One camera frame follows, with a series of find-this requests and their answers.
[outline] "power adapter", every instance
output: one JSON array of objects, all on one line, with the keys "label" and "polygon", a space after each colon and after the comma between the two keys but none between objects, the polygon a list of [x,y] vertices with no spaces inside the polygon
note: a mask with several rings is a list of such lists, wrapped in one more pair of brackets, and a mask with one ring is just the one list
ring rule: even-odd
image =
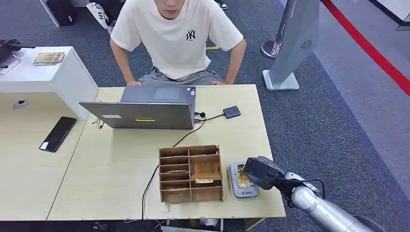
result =
[{"label": "power adapter", "polygon": [[[202,113],[195,112],[195,115],[199,115],[202,118],[205,118],[205,113],[204,112],[202,112]],[[241,112],[239,111],[238,107],[237,106],[232,106],[232,107],[223,109],[223,114],[221,114],[221,115],[214,116],[214,117],[207,118],[207,119],[203,119],[203,120],[194,119],[193,122],[194,123],[205,122],[205,121],[209,121],[209,120],[212,120],[212,119],[220,117],[220,116],[225,116],[226,119],[230,119],[230,118],[233,118],[233,117],[236,117],[236,116],[239,116],[239,115],[241,115]]]},{"label": "power adapter", "polygon": [[225,115],[226,119],[230,119],[236,116],[240,116],[241,112],[237,106],[232,106],[226,109],[223,109],[223,114]]}]

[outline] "floor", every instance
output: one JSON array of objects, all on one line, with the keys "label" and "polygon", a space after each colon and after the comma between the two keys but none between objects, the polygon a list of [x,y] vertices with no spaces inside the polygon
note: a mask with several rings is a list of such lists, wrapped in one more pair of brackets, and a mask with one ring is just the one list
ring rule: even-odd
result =
[{"label": "floor", "polygon": [[[327,9],[320,7],[320,44],[296,70],[301,89],[267,92],[262,70],[272,64],[259,52],[274,38],[283,0],[225,0],[226,14],[248,42],[236,84],[256,84],[273,159],[306,178],[322,178],[328,199],[351,214],[369,217],[386,231],[410,231],[410,101]],[[410,31],[367,0],[333,0],[343,14],[404,75],[410,76]],[[74,26],[55,28],[35,0],[0,0],[0,38],[17,38],[34,46],[74,46],[98,86],[124,86],[108,46],[109,36],[86,11]],[[211,68],[226,73],[229,54],[207,51]],[[151,62],[141,46],[130,55],[135,76]],[[286,218],[264,221],[252,231],[315,232],[317,227],[297,209]],[[145,231],[138,222],[108,222],[112,231]],[[227,231],[241,231],[228,221]],[[90,231],[92,222],[0,223],[0,231]]]}]

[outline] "shoe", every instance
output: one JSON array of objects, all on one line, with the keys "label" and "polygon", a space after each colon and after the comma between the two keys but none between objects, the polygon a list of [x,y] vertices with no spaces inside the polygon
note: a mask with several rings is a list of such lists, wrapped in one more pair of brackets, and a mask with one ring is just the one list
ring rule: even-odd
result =
[{"label": "shoe", "polygon": [[219,5],[219,7],[221,9],[223,9],[224,11],[228,9],[228,6],[222,2],[222,0],[215,0],[215,2]]},{"label": "shoe", "polygon": [[114,26],[115,26],[116,21],[112,21],[111,24],[108,26],[107,31],[108,34],[111,35],[111,33],[113,32]]},{"label": "shoe", "polygon": [[104,13],[104,9],[96,3],[89,3],[87,4],[88,10],[94,16],[94,18],[99,22],[99,24],[104,28],[108,29],[108,17]]}]

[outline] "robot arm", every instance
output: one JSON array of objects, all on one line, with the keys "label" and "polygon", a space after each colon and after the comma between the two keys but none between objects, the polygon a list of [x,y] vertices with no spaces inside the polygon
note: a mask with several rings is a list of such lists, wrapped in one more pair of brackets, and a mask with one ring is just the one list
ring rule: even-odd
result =
[{"label": "robot arm", "polygon": [[248,178],[262,189],[276,187],[288,202],[289,207],[303,210],[324,232],[382,232],[377,224],[365,226],[357,218],[335,204],[321,198],[320,192],[295,173],[285,173],[277,164],[266,157],[248,158],[244,171]]}]

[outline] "ny logo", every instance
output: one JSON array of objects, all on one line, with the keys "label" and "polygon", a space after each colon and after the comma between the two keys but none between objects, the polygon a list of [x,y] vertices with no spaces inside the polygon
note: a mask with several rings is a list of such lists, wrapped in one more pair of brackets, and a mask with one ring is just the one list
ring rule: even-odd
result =
[{"label": "ny logo", "polygon": [[194,30],[188,31],[187,40],[192,41],[193,38],[195,39],[195,31]]}]

